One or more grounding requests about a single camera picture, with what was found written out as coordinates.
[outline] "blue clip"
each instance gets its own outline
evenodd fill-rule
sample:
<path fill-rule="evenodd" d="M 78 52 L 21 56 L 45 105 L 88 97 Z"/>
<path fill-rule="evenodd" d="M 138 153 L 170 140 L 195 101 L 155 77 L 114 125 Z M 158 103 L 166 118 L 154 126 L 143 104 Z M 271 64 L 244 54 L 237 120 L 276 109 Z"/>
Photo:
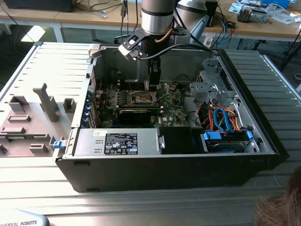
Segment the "blue clip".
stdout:
<path fill-rule="evenodd" d="M 53 143 L 53 148 L 59 148 L 59 149 L 64 149 L 63 141 L 62 140 L 57 140 Z"/>
<path fill-rule="evenodd" d="M 246 134 L 248 135 L 249 140 L 252 140 L 252 139 L 253 139 L 253 134 L 252 134 L 251 131 L 247 131 Z"/>
<path fill-rule="evenodd" d="M 222 136 L 219 132 L 206 131 L 204 134 L 204 140 L 221 140 Z"/>

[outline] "power supply label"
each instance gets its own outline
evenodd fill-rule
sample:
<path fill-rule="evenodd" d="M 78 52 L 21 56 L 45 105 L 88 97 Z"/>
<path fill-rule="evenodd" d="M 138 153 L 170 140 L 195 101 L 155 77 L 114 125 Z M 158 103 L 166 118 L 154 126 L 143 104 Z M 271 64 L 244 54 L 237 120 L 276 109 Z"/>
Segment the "power supply label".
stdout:
<path fill-rule="evenodd" d="M 138 154 L 136 133 L 107 133 L 105 136 L 105 155 Z"/>

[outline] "black cable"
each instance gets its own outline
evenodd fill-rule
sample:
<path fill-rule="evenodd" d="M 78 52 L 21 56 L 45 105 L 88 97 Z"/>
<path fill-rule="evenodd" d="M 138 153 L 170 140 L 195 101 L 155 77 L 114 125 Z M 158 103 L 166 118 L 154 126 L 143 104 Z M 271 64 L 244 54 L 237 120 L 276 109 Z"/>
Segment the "black cable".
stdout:
<path fill-rule="evenodd" d="M 137 29 L 138 26 L 138 0 L 136 0 L 136 25 L 134 27 L 134 32 Z"/>
<path fill-rule="evenodd" d="M 102 10 L 105 10 L 105 9 L 109 9 L 109 8 L 113 8 L 113 7 L 118 7 L 118 6 L 121 6 L 122 4 L 117 4 L 117 5 L 113 5 L 113 6 L 109 6 L 107 8 L 101 8 L 101 9 L 93 9 L 93 10 L 86 10 L 86 9 L 83 9 L 81 7 L 79 7 L 79 4 L 77 4 L 77 8 L 79 8 L 80 10 L 82 11 L 85 11 L 85 12 L 97 12 L 97 11 L 102 11 Z"/>
<path fill-rule="evenodd" d="M 5 9 L 3 8 L 3 6 L 0 4 L 0 7 L 2 8 L 2 10 L 6 13 L 6 15 L 8 15 L 8 17 L 15 22 L 16 25 L 18 25 L 20 27 L 20 29 L 24 32 L 25 35 L 27 35 L 33 42 L 34 40 L 27 34 L 26 31 L 23 30 L 23 28 L 7 13 L 7 11 L 5 11 Z"/>
<path fill-rule="evenodd" d="M 92 6 L 90 6 L 90 9 L 92 9 L 92 8 L 95 7 L 95 6 L 108 4 L 108 3 L 111 2 L 111 1 L 112 1 L 112 0 L 108 0 L 107 2 L 104 2 L 104 3 L 96 3 L 96 4 L 92 5 Z"/>
<path fill-rule="evenodd" d="M 213 42 L 213 44 L 211 45 L 210 48 L 213 48 L 214 45 L 216 45 L 216 48 L 217 48 L 218 40 L 219 40 L 220 36 L 222 35 L 223 31 L 224 31 L 224 30 L 222 29 L 222 31 L 220 32 L 219 36 L 218 36 L 217 39 Z"/>
<path fill-rule="evenodd" d="M 127 7 L 127 37 L 128 37 L 128 1 L 124 0 L 126 2 L 126 7 Z"/>
<path fill-rule="evenodd" d="M 123 43 L 123 37 L 122 37 L 122 27 L 123 27 L 123 17 L 121 17 L 121 27 L 120 27 L 120 34 L 121 34 L 121 42 Z"/>
<path fill-rule="evenodd" d="M 291 50 L 293 49 L 294 44 L 295 44 L 296 41 L 298 40 L 298 38 L 299 38 L 299 36 L 300 36 L 300 33 L 301 33 L 301 29 L 300 29 L 300 31 L 299 31 L 299 33 L 298 33 L 298 35 L 297 35 L 295 41 L 293 41 L 291 47 L 289 48 L 289 50 L 288 50 L 288 52 L 287 52 L 287 55 L 284 56 L 284 58 L 283 58 L 283 60 L 282 60 L 282 63 L 281 63 L 281 69 L 282 69 L 282 70 L 283 70 L 283 68 L 284 68 L 284 66 L 285 66 L 285 65 L 284 65 L 284 64 L 285 64 L 285 60 L 286 60 L 286 58 L 290 55 L 290 52 L 291 52 Z"/>
<path fill-rule="evenodd" d="M 280 44 L 286 51 L 288 51 L 288 48 L 285 47 L 281 41 L 279 41 L 279 44 Z"/>
<path fill-rule="evenodd" d="M 172 46 L 167 47 L 166 49 L 164 49 L 164 50 L 158 52 L 158 53 L 155 54 L 155 55 L 148 56 L 148 57 L 140 57 L 140 56 L 138 56 L 137 59 L 138 59 L 138 60 L 150 60 L 150 59 L 159 57 L 159 56 L 161 56 L 162 54 L 165 54 L 166 52 L 168 52 L 169 50 L 171 50 L 171 49 L 173 49 L 173 48 L 177 48 L 177 47 L 191 47 L 191 48 L 196 48 L 196 49 L 204 50 L 204 48 L 203 48 L 202 46 L 198 46 L 198 45 L 194 45 L 194 44 L 175 44 L 175 45 L 172 45 Z"/>
<path fill-rule="evenodd" d="M 7 41 L 8 41 L 12 46 L 14 46 L 14 49 L 15 49 L 16 53 L 18 53 L 18 51 L 16 50 L 16 47 L 19 47 L 20 50 L 23 50 L 24 52 L 28 53 L 29 50 L 24 49 L 23 47 L 21 47 L 21 46 L 19 46 L 19 45 L 16 45 L 16 41 L 14 41 L 14 43 L 12 43 L 11 40 L 9 39 L 8 35 L 6 35 L 6 37 L 7 37 Z"/>
<path fill-rule="evenodd" d="M 180 14 L 178 13 L 177 9 L 175 8 L 174 9 L 175 13 L 177 14 L 177 17 L 179 18 L 179 21 L 181 22 L 183 28 L 185 28 L 187 30 L 187 27 L 185 26 L 184 22 L 182 21 L 181 17 L 180 17 Z M 207 46 L 205 46 L 202 42 L 200 42 L 199 40 L 196 39 L 196 37 L 194 37 L 190 32 L 189 32 L 191 38 L 197 43 L 199 44 L 201 47 L 203 47 L 204 51 L 207 51 L 207 52 L 212 52 L 212 50 L 210 48 L 208 48 Z"/>
<path fill-rule="evenodd" d="M 227 48 L 229 48 L 229 45 L 230 45 L 230 42 L 231 42 L 231 39 L 232 39 L 232 34 L 233 34 L 234 30 L 232 30 L 232 28 L 230 28 L 230 31 L 231 31 L 230 40 L 229 40 L 229 43 L 227 45 Z"/>
<path fill-rule="evenodd" d="M 224 23 L 226 24 L 227 23 L 227 18 L 226 18 L 226 16 L 224 16 L 224 14 L 222 13 L 222 9 L 221 9 L 221 7 L 219 6 L 219 5 L 217 5 L 217 7 L 220 9 L 220 13 L 219 12 L 216 12 L 216 13 L 219 13 L 219 14 L 221 14 L 221 16 L 222 16 L 222 20 L 224 21 Z"/>
<path fill-rule="evenodd" d="M 191 81 L 192 82 L 192 80 L 188 77 L 188 75 L 186 75 L 186 74 L 177 74 L 176 76 L 174 76 L 174 78 L 173 78 L 173 82 L 174 82 L 174 79 L 176 78 L 176 77 L 178 77 L 178 76 L 184 76 L 187 80 L 189 80 L 189 81 Z"/>

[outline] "computer case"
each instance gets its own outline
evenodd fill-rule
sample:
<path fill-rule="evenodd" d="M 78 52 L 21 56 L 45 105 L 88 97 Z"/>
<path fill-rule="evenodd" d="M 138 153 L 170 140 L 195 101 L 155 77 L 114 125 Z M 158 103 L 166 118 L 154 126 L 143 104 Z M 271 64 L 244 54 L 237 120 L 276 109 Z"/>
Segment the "computer case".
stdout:
<path fill-rule="evenodd" d="M 4 0 L 8 8 L 72 12 L 77 0 Z"/>

